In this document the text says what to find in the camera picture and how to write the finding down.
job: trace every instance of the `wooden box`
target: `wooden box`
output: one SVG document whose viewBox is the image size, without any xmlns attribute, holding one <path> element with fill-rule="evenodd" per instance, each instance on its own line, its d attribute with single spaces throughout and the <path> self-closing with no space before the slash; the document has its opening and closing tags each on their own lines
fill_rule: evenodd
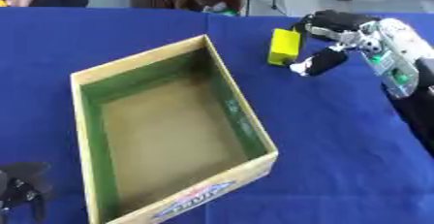
<svg viewBox="0 0 434 224">
<path fill-rule="evenodd" d="M 160 223 L 278 155 L 204 35 L 74 73 L 72 89 L 92 224 Z"/>
</svg>

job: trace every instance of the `robotic hand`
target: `robotic hand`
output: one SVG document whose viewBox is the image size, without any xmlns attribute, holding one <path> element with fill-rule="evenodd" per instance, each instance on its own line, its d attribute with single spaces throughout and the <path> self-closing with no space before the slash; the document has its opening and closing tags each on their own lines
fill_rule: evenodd
<svg viewBox="0 0 434 224">
<path fill-rule="evenodd" d="M 12 208 L 29 204 L 36 223 L 45 217 L 45 201 L 51 186 L 43 179 L 45 163 L 13 163 L 0 166 L 0 224 L 7 223 Z"/>
<path fill-rule="evenodd" d="M 390 101 L 434 154 L 434 49 L 410 26 L 394 18 L 320 11 L 293 29 L 335 45 L 290 65 L 302 76 L 320 75 L 358 50 L 382 79 Z"/>
</svg>

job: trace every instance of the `blue tablecloth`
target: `blue tablecloth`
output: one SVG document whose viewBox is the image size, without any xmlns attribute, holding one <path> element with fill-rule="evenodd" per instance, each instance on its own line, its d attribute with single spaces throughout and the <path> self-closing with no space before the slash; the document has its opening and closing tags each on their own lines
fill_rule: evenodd
<svg viewBox="0 0 434 224">
<path fill-rule="evenodd" d="M 433 16 L 394 15 L 434 44 Z M 266 65 L 285 17 L 176 11 L 1 9 L 0 164 L 46 161 L 56 197 L 45 223 L 87 223 L 69 74 L 207 33 L 280 149 L 270 176 L 168 223 L 434 222 L 432 157 L 357 54 L 303 79 Z M 305 55 L 325 44 L 309 41 Z M 11 223 L 29 223 L 17 208 Z"/>
</svg>

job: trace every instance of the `table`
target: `table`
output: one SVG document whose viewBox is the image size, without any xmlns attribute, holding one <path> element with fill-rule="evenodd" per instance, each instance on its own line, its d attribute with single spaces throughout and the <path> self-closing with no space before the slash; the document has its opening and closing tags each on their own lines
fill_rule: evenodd
<svg viewBox="0 0 434 224">
<path fill-rule="evenodd" d="M 358 55 L 304 79 L 266 65 L 285 17 L 1 9 L 0 164 L 45 161 L 46 223 L 87 223 L 69 74 L 207 33 L 280 149 L 270 176 L 168 223 L 432 223 L 434 163 Z M 434 44 L 432 17 L 396 15 Z M 324 44 L 309 41 L 303 55 Z M 11 223 L 29 223 L 17 208 Z"/>
</svg>

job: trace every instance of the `printed label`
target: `printed label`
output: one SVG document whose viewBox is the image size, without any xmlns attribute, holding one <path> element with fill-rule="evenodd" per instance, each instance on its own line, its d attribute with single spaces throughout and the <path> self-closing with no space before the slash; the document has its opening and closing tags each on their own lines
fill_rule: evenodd
<svg viewBox="0 0 434 224">
<path fill-rule="evenodd" d="M 247 136 L 252 137 L 255 135 L 252 126 L 245 117 L 239 118 L 238 124 L 241 126 L 242 131 L 244 131 Z"/>
<path fill-rule="evenodd" d="M 228 110 L 230 112 L 233 112 L 233 113 L 238 112 L 238 103 L 234 99 L 226 101 L 226 106 L 228 107 Z"/>
<path fill-rule="evenodd" d="M 166 209 L 157 212 L 152 218 L 159 218 L 166 215 L 175 215 L 188 208 L 196 207 L 206 200 L 209 200 L 219 194 L 223 193 L 225 189 L 235 184 L 235 181 L 224 182 L 219 184 L 214 184 L 210 186 L 205 186 L 203 188 L 194 189 L 188 195 L 182 197 L 174 204 L 170 205 Z"/>
</svg>

